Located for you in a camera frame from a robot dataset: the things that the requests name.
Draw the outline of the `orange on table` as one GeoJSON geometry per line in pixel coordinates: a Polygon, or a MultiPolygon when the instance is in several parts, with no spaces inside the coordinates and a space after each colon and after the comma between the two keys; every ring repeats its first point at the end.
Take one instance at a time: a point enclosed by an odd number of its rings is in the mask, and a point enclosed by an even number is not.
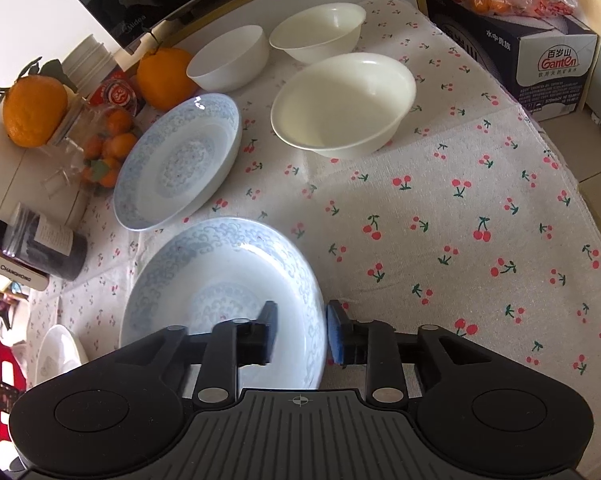
{"type": "Polygon", "coordinates": [[[169,112],[193,96],[198,87],[186,73],[192,60],[190,52],[179,48],[148,51],[137,70],[137,84],[146,103],[169,112]]]}

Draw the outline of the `dark tea canister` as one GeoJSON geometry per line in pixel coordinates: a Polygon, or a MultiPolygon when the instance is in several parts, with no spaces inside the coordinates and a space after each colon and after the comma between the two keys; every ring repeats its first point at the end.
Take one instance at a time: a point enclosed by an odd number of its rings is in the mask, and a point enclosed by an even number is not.
{"type": "Polygon", "coordinates": [[[73,281],[86,262],[88,242],[68,226],[18,203],[5,231],[3,252],[38,271],[73,281]]]}

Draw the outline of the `Changhong white box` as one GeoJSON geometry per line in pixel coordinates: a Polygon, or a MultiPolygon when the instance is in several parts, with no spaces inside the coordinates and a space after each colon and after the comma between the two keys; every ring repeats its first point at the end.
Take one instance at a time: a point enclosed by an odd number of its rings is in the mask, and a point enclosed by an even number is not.
{"type": "Polygon", "coordinates": [[[12,282],[28,286],[37,292],[43,292],[49,285],[50,278],[36,269],[26,266],[7,255],[0,249],[0,274],[9,278],[12,282]]]}

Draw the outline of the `Ganten water carton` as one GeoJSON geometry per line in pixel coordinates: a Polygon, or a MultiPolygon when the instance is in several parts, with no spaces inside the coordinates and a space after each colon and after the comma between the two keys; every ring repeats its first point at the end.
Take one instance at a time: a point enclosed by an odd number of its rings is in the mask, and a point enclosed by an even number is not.
{"type": "Polygon", "coordinates": [[[452,0],[427,0],[429,18],[537,122],[577,110],[599,36],[575,18],[481,16],[452,0]]]}

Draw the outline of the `white bowl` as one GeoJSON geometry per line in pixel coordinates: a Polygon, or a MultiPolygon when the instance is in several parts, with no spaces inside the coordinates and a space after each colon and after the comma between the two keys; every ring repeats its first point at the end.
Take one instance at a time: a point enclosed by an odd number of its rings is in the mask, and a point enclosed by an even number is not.
{"type": "Polygon", "coordinates": [[[186,75],[208,92],[238,90],[264,70],[269,54],[270,44],[264,29],[245,25],[206,44],[189,62],[186,75]]]}

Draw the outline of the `orange on jar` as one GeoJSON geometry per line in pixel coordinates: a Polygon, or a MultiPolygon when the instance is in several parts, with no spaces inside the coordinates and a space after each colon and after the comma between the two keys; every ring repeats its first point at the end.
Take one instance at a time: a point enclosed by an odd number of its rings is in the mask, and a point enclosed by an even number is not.
{"type": "Polygon", "coordinates": [[[0,88],[6,134],[20,148],[41,148],[61,125],[76,99],[76,84],[56,58],[43,65],[41,56],[29,62],[11,87],[0,88]]]}

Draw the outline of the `cream bowl front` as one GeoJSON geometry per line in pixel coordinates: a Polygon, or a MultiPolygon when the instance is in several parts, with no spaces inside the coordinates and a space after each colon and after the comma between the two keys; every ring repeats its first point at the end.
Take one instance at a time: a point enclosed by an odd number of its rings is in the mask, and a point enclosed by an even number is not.
{"type": "Polygon", "coordinates": [[[337,55],[284,84],[272,103],[271,127],[293,148],[326,158],[360,158],[393,139],[415,98],[411,70],[393,58],[337,55]]]}

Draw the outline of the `stack of paper cups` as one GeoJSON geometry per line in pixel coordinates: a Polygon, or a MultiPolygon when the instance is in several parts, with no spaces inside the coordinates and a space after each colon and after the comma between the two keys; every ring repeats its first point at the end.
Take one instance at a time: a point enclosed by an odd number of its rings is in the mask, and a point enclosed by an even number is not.
{"type": "Polygon", "coordinates": [[[93,35],[87,36],[62,62],[64,74],[75,85],[75,92],[88,98],[103,81],[120,70],[114,55],[93,35]]]}

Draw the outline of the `blue patterned plate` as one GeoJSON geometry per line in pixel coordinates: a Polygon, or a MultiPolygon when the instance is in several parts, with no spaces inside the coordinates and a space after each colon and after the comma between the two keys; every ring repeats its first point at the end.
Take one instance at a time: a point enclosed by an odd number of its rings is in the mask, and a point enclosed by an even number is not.
{"type": "Polygon", "coordinates": [[[143,232],[201,208],[229,175],[241,141],[241,112],[230,96],[207,93],[169,110],[120,169],[116,219],[129,231],[143,232]]]}
{"type": "Polygon", "coordinates": [[[120,342],[126,346],[170,325],[208,333],[223,321],[257,318],[267,301],[278,306],[271,361],[241,368],[238,385],[317,388],[326,356],[319,284],[287,237],[253,220],[205,220],[160,248],[133,286],[120,342]]]}

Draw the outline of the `cream bowl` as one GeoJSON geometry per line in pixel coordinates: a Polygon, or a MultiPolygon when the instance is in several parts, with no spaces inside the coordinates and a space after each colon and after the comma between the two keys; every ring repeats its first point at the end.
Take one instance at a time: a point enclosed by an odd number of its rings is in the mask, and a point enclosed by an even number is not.
{"type": "Polygon", "coordinates": [[[293,148],[326,158],[360,158],[393,139],[415,98],[411,70],[393,58],[337,55],[284,84],[272,103],[271,127],[293,148]]]}
{"type": "Polygon", "coordinates": [[[355,50],[366,10],[355,3],[326,3],[298,12],[273,29],[270,46],[311,65],[355,50]]]}

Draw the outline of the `white plate at left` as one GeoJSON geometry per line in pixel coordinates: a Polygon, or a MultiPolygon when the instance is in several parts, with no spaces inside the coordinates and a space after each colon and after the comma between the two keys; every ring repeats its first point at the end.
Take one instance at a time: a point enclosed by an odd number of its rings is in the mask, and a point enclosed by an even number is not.
{"type": "Polygon", "coordinates": [[[43,337],[36,361],[34,385],[89,362],[80,340],[64,325],[55,324],[43,337]]]}

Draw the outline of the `red instant noodle cup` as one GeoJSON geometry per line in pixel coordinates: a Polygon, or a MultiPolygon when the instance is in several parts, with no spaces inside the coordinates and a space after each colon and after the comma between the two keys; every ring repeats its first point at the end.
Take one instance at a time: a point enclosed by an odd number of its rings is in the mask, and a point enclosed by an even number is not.
{"type": "Polygon", "coordinates": [[[132,116],[136,116],[139,103],[136,92],[122,79],[103,81],[91,94],[88,102],[91,106],[114,105],[123,108],[132,116]]]}

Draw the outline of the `cherry print tablecloth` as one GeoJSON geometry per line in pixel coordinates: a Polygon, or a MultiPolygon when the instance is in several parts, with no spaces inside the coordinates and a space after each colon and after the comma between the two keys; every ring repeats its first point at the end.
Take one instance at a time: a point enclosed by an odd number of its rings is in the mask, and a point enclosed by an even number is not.
{"type": "Polygon", "coordinates": [[[81,222],[79,278],[32,298],[29,367],[66,326],[95,359],[118,346],[132,286],[157,250],[208,218],[272,226],[305,255],[323,296],[361,320],[412,332],[434,323],[552,376],[594,415],[580,468],[601,463],[601,234],[569,170],[487,72],[401,0],[370,0],[359,47],[407,66],[417,96],[396,136],[357,160],[291,148],[271,105],[299,65],[273,54],[234,95],[243,143],[194,214],[132,233],[107,197],[81,222]]]}

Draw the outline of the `cream bowl back right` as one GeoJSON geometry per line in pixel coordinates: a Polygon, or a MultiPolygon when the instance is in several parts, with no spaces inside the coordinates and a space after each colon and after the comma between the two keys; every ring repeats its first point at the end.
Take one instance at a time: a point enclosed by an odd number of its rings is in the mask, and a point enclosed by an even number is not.
{"type": "Polygon", "coordinates": [[[326,3],[298,12],[273,29],[270,46],[311,65],[355,50],[366,10],[355,3],[326,3]]]}

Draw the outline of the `glass jar of tangerines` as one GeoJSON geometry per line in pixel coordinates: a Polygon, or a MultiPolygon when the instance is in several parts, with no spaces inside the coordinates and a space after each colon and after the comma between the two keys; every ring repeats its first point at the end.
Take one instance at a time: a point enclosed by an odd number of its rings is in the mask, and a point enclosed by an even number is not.
{"type": "Polygon", "coordinates": [[[43,151],[55,168],[42,186],[50,197],[74,184],[112,190],[122,164],[142,136],[128,110],[74,99],[43,151]]]}

